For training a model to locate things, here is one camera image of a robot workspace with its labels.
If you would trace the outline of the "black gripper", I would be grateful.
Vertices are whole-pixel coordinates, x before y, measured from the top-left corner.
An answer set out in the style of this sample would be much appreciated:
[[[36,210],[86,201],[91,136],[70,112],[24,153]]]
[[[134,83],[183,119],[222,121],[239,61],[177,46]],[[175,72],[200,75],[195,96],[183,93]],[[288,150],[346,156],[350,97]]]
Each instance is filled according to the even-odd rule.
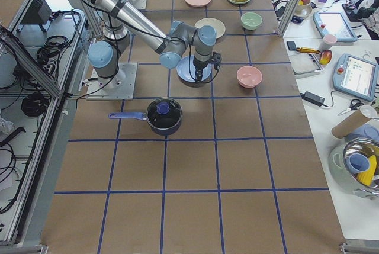
[[[200,59],[199,56],[195,55],[193,60],[193,64],[195,66],[195,81],[201,81],[201,72],[207,67],[208,64],[213,65],[214,69],[218,71],[221,66],[221,61],[221,54],[217,52],[213,52],[206,60]]]

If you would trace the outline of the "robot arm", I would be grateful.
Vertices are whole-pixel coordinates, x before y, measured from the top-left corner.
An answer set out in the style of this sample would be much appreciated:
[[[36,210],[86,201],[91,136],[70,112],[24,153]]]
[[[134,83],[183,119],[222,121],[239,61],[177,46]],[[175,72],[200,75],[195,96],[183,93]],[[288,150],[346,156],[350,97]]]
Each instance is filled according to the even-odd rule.
[[[185,66],[193,83],[212,82],[213,78],[206,76],[205,70],[209,66],[213,66],[215,71],[220,69],[221,54],[213,50],[217,32],[210,25],[197,28],[182,21],[173,21],[170,32],[165,34],[129,0],[81,1],[121,22],[123,27],[139,36],[159,55],[161,65],[168,69],[178,67],[185,51],[194,48],[195,52]]]

